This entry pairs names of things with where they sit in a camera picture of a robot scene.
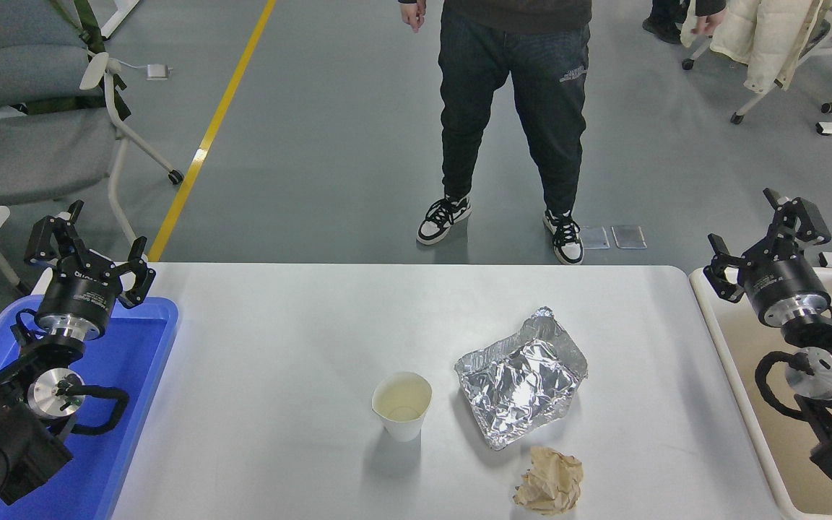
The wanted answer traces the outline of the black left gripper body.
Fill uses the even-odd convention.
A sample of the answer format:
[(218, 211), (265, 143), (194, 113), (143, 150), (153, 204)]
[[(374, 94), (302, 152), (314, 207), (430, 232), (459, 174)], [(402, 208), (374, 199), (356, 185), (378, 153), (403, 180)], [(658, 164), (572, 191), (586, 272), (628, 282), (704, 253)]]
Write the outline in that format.
[(36, 325), (52, 329), (60, 316), (86, 320), (95, 329), (105, 329), (120, 293), (120, 279), (106, 277), (111, 260), (60, 260), (42, 303)]

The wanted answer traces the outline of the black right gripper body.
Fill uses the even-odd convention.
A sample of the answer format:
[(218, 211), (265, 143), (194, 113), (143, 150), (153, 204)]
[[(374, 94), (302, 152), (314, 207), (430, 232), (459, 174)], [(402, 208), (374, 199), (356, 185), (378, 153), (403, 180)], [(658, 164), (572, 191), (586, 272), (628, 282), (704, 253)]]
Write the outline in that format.
[(803, 250), (778, 256), (750, 250), (744, 257), (744, 293), (757, 319), (822, 315), (831, 306), (831, 296)]

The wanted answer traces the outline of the standing person's right hand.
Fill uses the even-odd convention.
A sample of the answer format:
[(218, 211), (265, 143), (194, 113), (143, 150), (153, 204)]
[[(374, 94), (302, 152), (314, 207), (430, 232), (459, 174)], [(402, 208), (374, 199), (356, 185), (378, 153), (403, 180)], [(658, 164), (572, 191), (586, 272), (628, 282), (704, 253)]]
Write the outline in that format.
[(399, 6), (400, 13), (402, 13), (403, 23), (409, 26), (413, 33), (419, 33), (420, 28), (425, 23), (425, 0), (397, 1), (397, 6)]

